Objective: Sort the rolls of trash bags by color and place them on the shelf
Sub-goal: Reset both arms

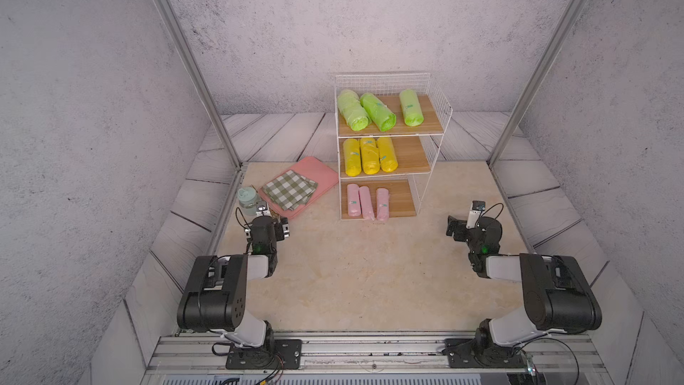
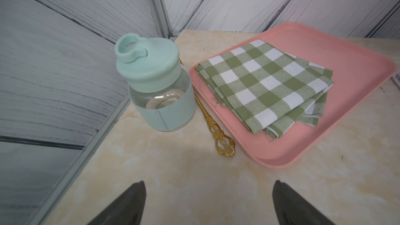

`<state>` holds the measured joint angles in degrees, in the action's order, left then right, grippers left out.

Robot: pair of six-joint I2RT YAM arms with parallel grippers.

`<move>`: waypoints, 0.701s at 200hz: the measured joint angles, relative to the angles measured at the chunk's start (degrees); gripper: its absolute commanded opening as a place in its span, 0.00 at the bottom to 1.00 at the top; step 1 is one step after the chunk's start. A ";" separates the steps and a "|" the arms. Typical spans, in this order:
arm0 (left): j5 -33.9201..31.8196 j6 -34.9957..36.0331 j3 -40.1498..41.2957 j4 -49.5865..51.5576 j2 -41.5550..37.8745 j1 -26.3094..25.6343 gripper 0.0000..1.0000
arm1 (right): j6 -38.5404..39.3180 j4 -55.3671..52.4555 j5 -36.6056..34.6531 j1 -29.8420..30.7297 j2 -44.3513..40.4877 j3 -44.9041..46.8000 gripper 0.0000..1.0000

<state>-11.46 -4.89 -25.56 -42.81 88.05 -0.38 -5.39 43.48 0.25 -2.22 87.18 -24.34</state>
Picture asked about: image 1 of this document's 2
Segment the pink bag roll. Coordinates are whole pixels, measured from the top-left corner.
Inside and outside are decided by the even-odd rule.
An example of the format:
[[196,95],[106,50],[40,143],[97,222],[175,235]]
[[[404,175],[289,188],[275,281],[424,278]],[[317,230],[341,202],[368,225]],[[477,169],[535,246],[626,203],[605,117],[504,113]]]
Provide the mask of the pink bag roll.
[[390,217],[389,199],[389,190],[379,187],[376,191],[376,219],[380,222],[386,222]]
[[349,217],[360,217],[362,215],[359,186],[354,183],[347,185],[347,215]]
[[375,213],[372,205],[371,191],[368,186],[361,186],[359,188],[359,200],[364,220],[374,220]]

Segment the yellow bag roll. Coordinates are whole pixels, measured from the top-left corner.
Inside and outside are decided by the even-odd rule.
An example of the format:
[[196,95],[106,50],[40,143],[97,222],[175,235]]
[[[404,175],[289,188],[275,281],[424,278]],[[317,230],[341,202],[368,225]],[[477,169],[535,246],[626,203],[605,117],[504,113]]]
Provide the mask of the yellow bag roll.
[[359,176],[363,171],[359,140],[347,138],[343,142],[343,154],[347,176]]
[[380,171],[380,159],[376,140],[372,137],[363,137],[360,139],[359,144],[363,172],[370,176],[378,174]]
[[379,149],[379,163],[383,172],[392,173],[398,168],[397,154],[391,137],[379,137],[377,140]]

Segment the light green bag roll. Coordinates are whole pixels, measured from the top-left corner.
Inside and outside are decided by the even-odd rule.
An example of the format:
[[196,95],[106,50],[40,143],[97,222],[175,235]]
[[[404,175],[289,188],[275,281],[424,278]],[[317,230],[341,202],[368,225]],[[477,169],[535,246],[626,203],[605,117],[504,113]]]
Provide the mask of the light green bag roll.
[[337,98],[338,111],[344,118],[347,126],[354,132],[367,128],[371,118],[360,102],[360,96],[353,90],[343,89]]

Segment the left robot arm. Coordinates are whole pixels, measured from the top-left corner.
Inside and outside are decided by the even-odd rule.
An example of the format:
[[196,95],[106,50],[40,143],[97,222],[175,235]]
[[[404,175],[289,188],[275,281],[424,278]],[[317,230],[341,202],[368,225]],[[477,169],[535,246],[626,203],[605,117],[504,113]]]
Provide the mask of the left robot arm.
[[217,333],[240,349],[274,347],[273,329],[247,309],[248,282],[269,278],[278,264],[278,243],[290,236],[289,221],[256,217],[245,229],[242,254],[196,258],[176,312],[184,330]]

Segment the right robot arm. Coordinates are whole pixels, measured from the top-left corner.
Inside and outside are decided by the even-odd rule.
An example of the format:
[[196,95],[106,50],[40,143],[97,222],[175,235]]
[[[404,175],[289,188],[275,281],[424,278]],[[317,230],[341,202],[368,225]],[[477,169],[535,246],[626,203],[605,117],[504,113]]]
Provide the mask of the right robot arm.
[[600,328],[600,304],[575,258],[500,253],[502,224],[494,217],[468,221],[450,216],[446,234],[468,246],[468,260],[479,277],[520,283],[523,292],[521,308],[482,321],[472,340],[447,340],[448,356],[499,367],[516,362],[524,344],[549,333],[580,334]]

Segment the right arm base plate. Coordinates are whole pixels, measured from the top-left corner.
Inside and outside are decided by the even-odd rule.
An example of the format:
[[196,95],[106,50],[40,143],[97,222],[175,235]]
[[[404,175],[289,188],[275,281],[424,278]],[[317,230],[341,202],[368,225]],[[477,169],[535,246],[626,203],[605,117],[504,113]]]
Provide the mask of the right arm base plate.
[[447,339],[441,353],[447,357],[450,368],[527,368],[527,360],[516,349],[480,344],[475,339]]

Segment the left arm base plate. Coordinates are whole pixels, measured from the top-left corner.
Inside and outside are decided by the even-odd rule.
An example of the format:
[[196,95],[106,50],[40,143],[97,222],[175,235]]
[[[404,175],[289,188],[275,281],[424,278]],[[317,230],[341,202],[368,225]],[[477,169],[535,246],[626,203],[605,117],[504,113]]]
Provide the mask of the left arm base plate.
[[226,369],[299,370],[302,340],[276,339],[259,348],[231,348],[226,356]]

